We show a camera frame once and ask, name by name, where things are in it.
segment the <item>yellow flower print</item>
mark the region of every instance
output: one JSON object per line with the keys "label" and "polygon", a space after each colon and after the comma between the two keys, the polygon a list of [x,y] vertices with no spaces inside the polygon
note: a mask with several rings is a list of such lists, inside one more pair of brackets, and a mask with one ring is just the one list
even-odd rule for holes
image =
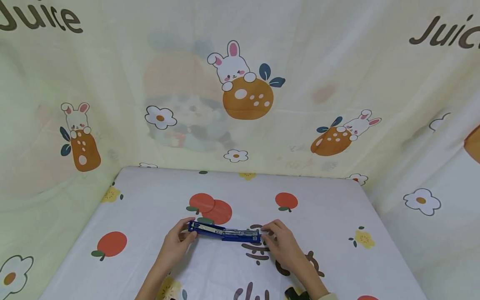
{"label": "yellow flower print", "polygon": [[100,203],[105,203],[105,202],[114,202],[118,195],[120,195],[120,191],[111,186],[108,191],[105,193],[105,196],[103,196],[102,200],[100,200]]}
{"label": "yellow flower print", "polygon": [[178,299],[178,294],[181,289],[181,283],[174,278],[167,276],[156,295],[156,300],[170,300]]}
{"label": "yellow flower print", "polygon": [[364,248],[370,249],[375,247],[375,241],[372,240],[370,233],[366,231],[355,231],[355,240],[362,244]]}
{"label": "yellow flower print", "polygon": [[245,178],[245,180],[250,181],[252,178],[257,177],[255,173],[239,173],[240,177]]}

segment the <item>black object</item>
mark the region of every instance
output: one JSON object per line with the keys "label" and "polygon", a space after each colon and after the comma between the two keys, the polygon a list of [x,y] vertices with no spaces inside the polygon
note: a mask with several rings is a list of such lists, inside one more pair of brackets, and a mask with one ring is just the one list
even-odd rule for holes
{"label": "black object", "polygon": [[289,300],[310,300],[310,296],[307,291],[301,293],[300,295],[297,294],[294,288],[288,288],[285,291],[285,296]]}

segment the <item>fabric backdrop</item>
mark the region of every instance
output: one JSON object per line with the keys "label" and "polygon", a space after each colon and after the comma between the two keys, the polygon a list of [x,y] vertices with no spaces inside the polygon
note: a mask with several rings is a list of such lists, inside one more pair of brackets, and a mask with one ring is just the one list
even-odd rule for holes
{"label": "fabric backdrop", "polygon": [[2,0],[0,299],[39,297],[124,166],[356,180],[427,297],[474,299],[479,9]]}

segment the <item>dark blue leaf print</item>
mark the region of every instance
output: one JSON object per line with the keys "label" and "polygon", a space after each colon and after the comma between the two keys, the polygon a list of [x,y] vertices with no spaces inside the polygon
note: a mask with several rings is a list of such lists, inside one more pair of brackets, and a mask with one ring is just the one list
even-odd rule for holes
{"label": "dark blue leaf print", "polygon": [[332,126],[330,126],[330,127],[337,126],[338,124],[340,124],[340,122],[341,122],[342,120],[343,120],[342,117],[337,117],[337,118],[335,119],[335,121],[333,121]]}
{"label": "dark blue leaf print", "polygon": [[273,87],[282,87],[282,85],[285,83],[285,78],[282,77],[275,77],[270,81],[270,86]]}
{"label": "dark blue leaf print", "polygon": [[325,131],[328,130],[328,127],[325,127],[325,126],[322,126],[322,127],[319,127],[317,128],[317,132],[318,133],[324,133]]}
{"label": "dark blue leaf print", "polygon": [[65,141],[67,141],[67,142],[70,141],[70,136],[69,136],[68,132],[65,130],[65,128],[63,128],[61,126],[60,126],[60,133],[63,136],[63,138],[65,139]]}
{"label": "dark blue leaf print", "polygon": [[267,65],[266,63],[263,63],[260,66],[259,73],[260,73],[260,77],[263,80],[267,81],[267,79],[270,78],[270,74],[272,73],[272,70],[270,69],[269,65]]}
{"label": "dark blue leaf print", "polygon": [[70,151],[72,150],[72,146],[70,146],[70,144],[65,144],[62,146],[61,150],[60,150],[60,154],[62,156],[67,156],[68,154],[70,154]]}

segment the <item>left hand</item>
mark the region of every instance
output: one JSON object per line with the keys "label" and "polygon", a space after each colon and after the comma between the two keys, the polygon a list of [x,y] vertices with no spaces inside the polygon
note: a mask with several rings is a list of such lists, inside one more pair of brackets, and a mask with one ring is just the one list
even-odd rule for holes
{"label": "left hand", "polygon": [[197,237],[195,231],[182,232],[187,229],[188,222],[193,220],[195,220],[195,217],[182,219],[168,232],[155,261],[154,268],[158,268],[168,274],[182,259],[187,252],[188,246]]}

